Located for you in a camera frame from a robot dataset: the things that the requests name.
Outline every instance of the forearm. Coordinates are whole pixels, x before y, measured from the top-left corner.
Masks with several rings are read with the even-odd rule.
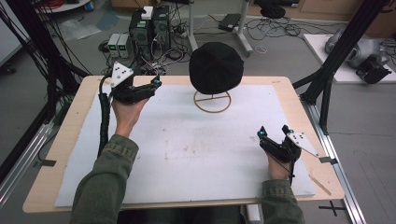
[[[92,171],[79,183],[70,223],[116,223],[137,144],[113,135]]]
[[[262,183],[262,215],[265,224],[304,223],[288,180],[267,180]]]

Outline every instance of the floor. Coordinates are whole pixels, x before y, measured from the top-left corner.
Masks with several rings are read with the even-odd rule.
[[[96,24],[102,31],[88,38],[71,39],[66,43],[75,52],[81,62],[91,71],[100,75],[106,68],[106,59],[97,49],[99,44],[107,40],[112,33],[123,33],[129,25],[128,14],[113,13],[104,4],[94,12],[86,12],[78,8],[70,12],[58,13],[59,22],[71,19],[81,20],[86,26]],[[195,24],[202,24],[200,32],[214,33],[210,18],[197,18]],[[323,29],[335,32],[344,24],[334,22],[318,22],[326,25]],[[311,33],[319,32],[307,27]],[[260,38],[262,34],[256,29],[251,30],[253,37]],[[208,41],[221,41],[234,47],[245,61],[245,76],[284,76],[291,82],[300,80],[319,69],[320,63],[306,43],[291,36],[265,37],[254,40],[247,36],[251,46],[263,46],[266,53],[253,52],[248,58],[243,52],[239,41],[232,34],[227,35],[197,35],[198,46]],[[59,38],[53,39],[59,45]],[[15,74],[0,73],[0,162],[20,139],[24,130],[30,125],[46,102],[46,83],[29,56],[22,50],[11,60],[17,69]],[[392,69],[396,65],[389,63]],[[169,66],[168,76],[186,76],[188,63],[175,63]],[[394,223],[396,219],[396,88],[395,84],[376,85],[343,85],[334,83],[329,111],[329,132],[336,148],[349,183],[367,223]],[[296,90],[303,93],[306,87]],[[45,157],[50,148],[47,144],[41,151]],[[7,199],[0,210],[2,223],[68,223],[70,213],[60,214],[25,214],[22,205],[32,186],[39,168],[34,167],[35,161],[26,171],[23,179]],[[341,201],[332,202],[335,207],[344,207]],[[320,206],[330,207],[330,202],[300,203],[304,210],[306,223],[349,223],[344,210],[320,209]]]

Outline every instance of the black hat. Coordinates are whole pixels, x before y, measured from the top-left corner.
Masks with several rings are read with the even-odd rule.
[[[244,61],[235,49],[220,42],[208,42],[190,58],[190,81],[202,94],[219,94],[236,87],[244,73]]]

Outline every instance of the human hand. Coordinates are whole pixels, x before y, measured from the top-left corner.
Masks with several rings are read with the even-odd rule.
[[[270,154],[267,154],[268,158],[268,172],[271,179],[288,179],[290,164],[278,161]]]
[[[139,119],[140,112],[148,100],[149,99],[144,99],[133,105],[125,105],[118,100],[113,100],[112,106],[117,120],[115,134],[129,137],[132,128]]]

